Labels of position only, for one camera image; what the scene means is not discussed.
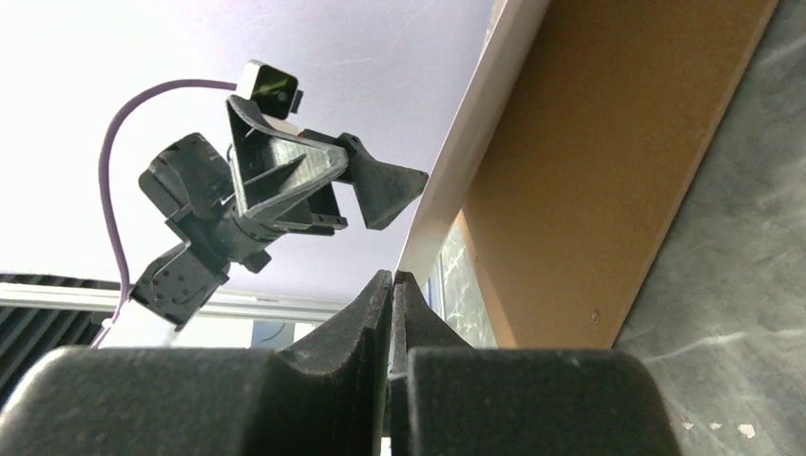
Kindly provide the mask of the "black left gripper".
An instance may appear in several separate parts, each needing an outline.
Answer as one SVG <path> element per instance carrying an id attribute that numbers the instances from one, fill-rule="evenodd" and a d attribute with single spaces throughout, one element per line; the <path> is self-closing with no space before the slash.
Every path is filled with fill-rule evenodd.
<path id="1" fill-rule="evenodd" d="M 240 96 L 225 106 L 230 167 L 202 134 L 191 133 L 139 177 L 181 243 L 146 267 L 129 296 L 177 327 L 228 281 L 231 264 L 256 274 L 271 260 L 266 247 L 281 236 L 346 228 L 332 186 L 324 187 L 337 177 L 352 185 L 365 227 L 376 231 L 419 198 L 429 179 L 375 159 L 355 135 L 342 133 L 337 146 L 308 140 L 275 129 Z M 52 351 L 3 408 L 1 451 L 376 455 L 392 289 L 391 273 L 377 272 L 351 304 L 282 351 Z"/>

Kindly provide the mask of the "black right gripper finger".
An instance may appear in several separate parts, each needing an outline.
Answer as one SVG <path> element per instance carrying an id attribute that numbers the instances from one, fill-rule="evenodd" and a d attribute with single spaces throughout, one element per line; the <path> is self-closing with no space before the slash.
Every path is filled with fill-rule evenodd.
<path id="1" fill-rule="evenodd" d="M 616 350 L 471 347 L 410 273 L 393 283 L 395 455 L 678 455 L 660 390 Z"/>

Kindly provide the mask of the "brown frame backing board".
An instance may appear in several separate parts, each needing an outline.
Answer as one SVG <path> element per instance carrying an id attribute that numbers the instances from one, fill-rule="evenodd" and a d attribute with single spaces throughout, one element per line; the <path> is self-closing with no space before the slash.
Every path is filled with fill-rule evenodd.
<path id="1" fill-rule="evenodd" d="M 773 1 L 554 1 L 462 210 L 502 348 L 610 347 Z"/>

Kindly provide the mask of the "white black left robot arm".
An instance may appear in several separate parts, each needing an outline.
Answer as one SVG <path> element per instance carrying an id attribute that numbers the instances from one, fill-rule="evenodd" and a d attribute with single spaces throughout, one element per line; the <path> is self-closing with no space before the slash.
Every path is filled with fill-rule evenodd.
<path id="1" fill-rule="evenodd" d="M 364 225 L 381 231 L 424 191 L 428 174 L 379 161 L 353 134 L 281 131 L 230 96 L 227 154 L 201 134 L 172 143 L 141 174 L 143 193 L 179 243 L 151 261 L 101 339 L 104 348 L 170 345 L 229 278 L 269 262 L 286 235 L 330 237 L 348 222 L 335 183 L 353 187 Z"/>

